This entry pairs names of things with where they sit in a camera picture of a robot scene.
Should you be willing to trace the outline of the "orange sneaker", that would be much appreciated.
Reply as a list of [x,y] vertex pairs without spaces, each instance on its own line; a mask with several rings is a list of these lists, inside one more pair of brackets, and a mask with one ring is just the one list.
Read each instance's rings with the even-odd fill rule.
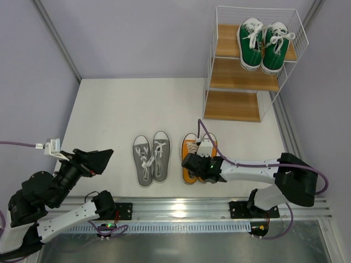
[[[196,134],[194,133],[188,133],[184,137],[180,148],[181,162],[184,160],[188,153],[197,153],[198,145],[196,143],[196,138]],[[185,168],[182,168],[182,179],[187,185],[192,185],[197,182],[197,177],[191,175],[191,173]]]
[[208,182],[208,176],[211,176],[210,170],[212,165],[212,159],[217,156],[216,147],[218,146],[218,143],[216,136],[212,133],[204,134],[203,136],[197,136],[196,141],[198,141],[198,139],[210,139],[213,144],[212,157],[200,157],[197,154],[195,154],[196,157],[199,159],[199,168],[196,172],[196,175],[198,177],[198,181],[205,184]]

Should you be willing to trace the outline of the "grey left sneaker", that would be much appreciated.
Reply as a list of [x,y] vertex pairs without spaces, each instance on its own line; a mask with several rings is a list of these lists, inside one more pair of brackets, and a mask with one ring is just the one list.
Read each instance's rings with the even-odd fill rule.
[[132,154],[139,185],[141,187],[149,187],[153,180],[151,167],[154,162],[154,157],[152,155],[149,141],[145,136],[138,135],[134,139]]

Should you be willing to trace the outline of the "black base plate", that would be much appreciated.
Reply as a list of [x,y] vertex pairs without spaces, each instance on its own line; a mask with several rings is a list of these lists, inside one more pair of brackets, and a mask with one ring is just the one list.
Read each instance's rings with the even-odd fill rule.
[[276,219],[280,217],[277,206],[269,210],[262,210],[249,201],[231,201],[229,202],[229,211],[231,219]]
[[132,220],[133,203],[115,203],[117,220],[129,221]]

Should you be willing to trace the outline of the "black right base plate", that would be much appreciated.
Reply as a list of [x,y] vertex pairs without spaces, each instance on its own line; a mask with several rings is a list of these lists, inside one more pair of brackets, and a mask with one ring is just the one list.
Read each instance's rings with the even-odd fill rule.
[[262,210],[249,201],[231,201],[229,202],[229,211],[231,219],[276,219],[280,217],[277,206],[269,210]]

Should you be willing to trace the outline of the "aluminium mounting rail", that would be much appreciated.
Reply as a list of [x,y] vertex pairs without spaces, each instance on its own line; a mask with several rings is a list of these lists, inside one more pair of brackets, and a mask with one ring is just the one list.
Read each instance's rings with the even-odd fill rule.
[[[229,220],[229,202],[245,201],[246,198],[136,198],[114,197],[116,203],[132,203],[132,219],[148,220]],[[280,220],[290,219],[289,208],[295,220],[332,220],[327,201],[317,198],[313,207],[301,207],[290,203],[278,206]]]

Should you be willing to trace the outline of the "grey sneaker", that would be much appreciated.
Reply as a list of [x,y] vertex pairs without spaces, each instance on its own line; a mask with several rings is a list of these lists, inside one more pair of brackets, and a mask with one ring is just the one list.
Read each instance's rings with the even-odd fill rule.
[[158,183],[167,179],[168,164],[171,153],[171,144],[168,135],[164,131],[157,131],[152,140],[154,165],[153,177]]
[[134,139],[132,154],[139,185],[141,187],[149,187],[153,180],[151,167],[154,162],[154,157],[152,155],[149,141],[145,136],[138,135]]

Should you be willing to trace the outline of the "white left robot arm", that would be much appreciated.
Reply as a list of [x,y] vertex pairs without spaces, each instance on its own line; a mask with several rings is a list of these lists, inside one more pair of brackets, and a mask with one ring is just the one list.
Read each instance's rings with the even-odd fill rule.
[[116,206],[111,193],[104,190],[75,210],[44,219],[49,209],[60,208],[80,178],[102,174],[113,153],[112,149],[60,151],[53,155],[61,164],[58,171],[54,174],[39,171],[23,182],[8,203],[7,222],[1,229],[1,261],[34,254],[51,239],[82,222],[111,218]]

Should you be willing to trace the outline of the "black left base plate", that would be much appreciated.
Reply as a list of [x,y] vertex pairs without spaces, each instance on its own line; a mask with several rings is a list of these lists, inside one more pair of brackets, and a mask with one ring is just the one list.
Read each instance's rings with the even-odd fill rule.
[[115,203],[117,220],[129,221],[132,220],[133,203]]

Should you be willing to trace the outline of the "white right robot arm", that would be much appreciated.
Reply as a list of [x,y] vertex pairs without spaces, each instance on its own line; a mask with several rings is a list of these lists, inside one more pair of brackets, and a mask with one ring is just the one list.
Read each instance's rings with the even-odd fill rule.
[[264,218],[268,211],[284,203],[312,207],[318,174],[311,166],[291,153],[262,162],[236,163],[223,157],[201,157],[189,153],[182,167],[212,184],[231,181],[266,183],[266,188],[251,191],[247,209],[253,218]]

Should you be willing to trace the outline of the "grey right sneaker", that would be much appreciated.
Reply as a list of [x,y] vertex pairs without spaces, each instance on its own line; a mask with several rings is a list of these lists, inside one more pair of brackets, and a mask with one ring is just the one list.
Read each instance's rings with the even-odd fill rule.
[[168,164],[171,153],[171,144],[168,135],[164,131],[157,131],[152,140],[154,165],[153,177],[158,183],[167,179]]

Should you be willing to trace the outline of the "green sneaker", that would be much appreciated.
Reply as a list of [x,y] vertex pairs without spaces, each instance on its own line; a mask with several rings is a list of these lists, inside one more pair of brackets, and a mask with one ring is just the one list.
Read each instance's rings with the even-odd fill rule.
[[261,69],[268,75],[278,74],[284,64],[284,59],[291,41],[296,34],[289,32],[282,22],[274,22],[265,27],[263,31],[264,56],[261,61]]
[[241,66],[256,71],[262,61],[263,23],[257,18],[246,19],[237,30]]

